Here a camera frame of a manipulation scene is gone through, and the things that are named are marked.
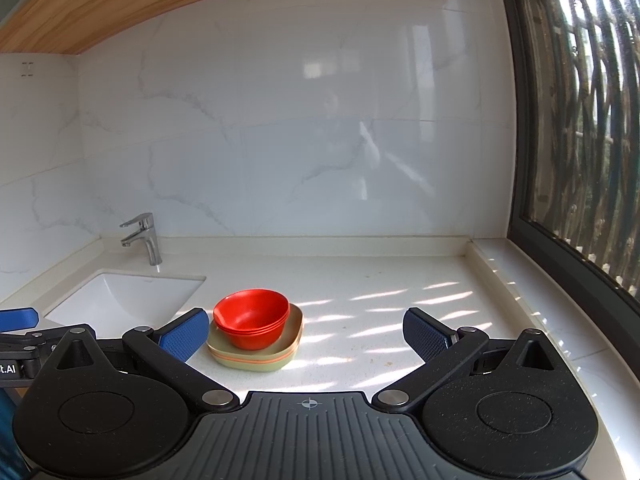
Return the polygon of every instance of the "blue gripper pad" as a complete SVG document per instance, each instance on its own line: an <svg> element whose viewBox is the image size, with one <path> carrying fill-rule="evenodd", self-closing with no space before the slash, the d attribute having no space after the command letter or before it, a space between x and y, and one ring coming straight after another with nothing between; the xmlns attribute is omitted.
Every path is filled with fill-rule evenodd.
<svg viewBox="0 0 640 480"><path fill-rule="evenodd" d="M0 332L24 330L38 324L38 313L31 307L0 310Z"/></svg>
<svg viewBox="0 0 640 480"><path fill-rule="evenodd" d="M185 362L207 340L209 317L201 308L192 308L156 330L153 340L165 352Z"/></svg>
<svg viewBox="0 0 640 480"><path fill-rule="evenodd" d="M455 330L415 307L404 314L402 336L425 362L444 352L457 340Z"/></svg>

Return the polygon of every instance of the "white sink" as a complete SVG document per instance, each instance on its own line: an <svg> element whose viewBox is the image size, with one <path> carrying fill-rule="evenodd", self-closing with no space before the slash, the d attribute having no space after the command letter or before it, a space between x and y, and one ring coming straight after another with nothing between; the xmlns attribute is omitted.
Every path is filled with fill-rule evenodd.
<svg viewBox="0 0 640 480"><path fill-rule="evenodd" d="M204 280L103 273L76 290L45 319L87 323L98 338L119 338L135 326L168 323Z"/></svg>

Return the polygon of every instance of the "red bowl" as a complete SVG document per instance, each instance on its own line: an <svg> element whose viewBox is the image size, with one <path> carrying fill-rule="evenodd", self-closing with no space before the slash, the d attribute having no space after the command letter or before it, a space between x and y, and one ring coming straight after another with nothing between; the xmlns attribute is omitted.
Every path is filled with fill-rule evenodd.
<svg viewBox="0 0 640 480"><path fill-rule="evenodd" d="M262 350L274 344L282 335L286 319L280 325L276 325L267 331L257 334L235 334L226 332L223 328L218 327L228 337L233 346L243 350Z"/></svg>
<svg viewBox="0 0 640 480"><path fill-rule="evenodd" d="M283 326L289 316L289 300L279 292L252 288L235 292L220 300L213 309L213 320L224 332L258 335Z"/></svg>

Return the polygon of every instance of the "beige plate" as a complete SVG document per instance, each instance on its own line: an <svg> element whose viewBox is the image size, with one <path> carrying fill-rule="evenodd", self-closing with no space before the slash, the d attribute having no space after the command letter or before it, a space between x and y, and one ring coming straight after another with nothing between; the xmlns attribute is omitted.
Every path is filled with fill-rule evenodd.
<svg viewBox="0 0 640 480"><path fill-rule="evenodd" d="M234 361L248 364L275 363L292 355L298 348L302 336L302 311L290 303L289 317L284 324L282 335L272 345L262 350L242 350L233 346L226 335L218 330L215 322L209 327L207 347L216 360Z"/></svg>
<svg viewBox="0 0 640 480"><path fill-rule="evenodd" d="M245 370L247 372L274 372L276 370L280 370L285 364L291 361L298 350L298 345L295 345L291 349L291 353L286 354L284 357L276 361L231 361L229 359L225 359L222 357L218 357L217 355L213 355L213 358L218 361L221 365L226 366L228 368L235 368L237 370Z"/></svg>

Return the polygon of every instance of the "white backsplash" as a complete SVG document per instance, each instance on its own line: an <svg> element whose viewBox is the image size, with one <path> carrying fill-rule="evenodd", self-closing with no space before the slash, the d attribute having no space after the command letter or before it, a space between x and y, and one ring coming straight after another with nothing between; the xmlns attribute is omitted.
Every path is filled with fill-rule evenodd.
<svg viewBox="0 0 640 480"><path fill-rule="evenodd" d="M75 62L0 55L0 301L98 237Z"/></svg>
<svg viewBox="0 0 640 480"><path fill-rule="evenodd" d="M501 0L205 0L79 57L100 233L504 236Z"/></svg>

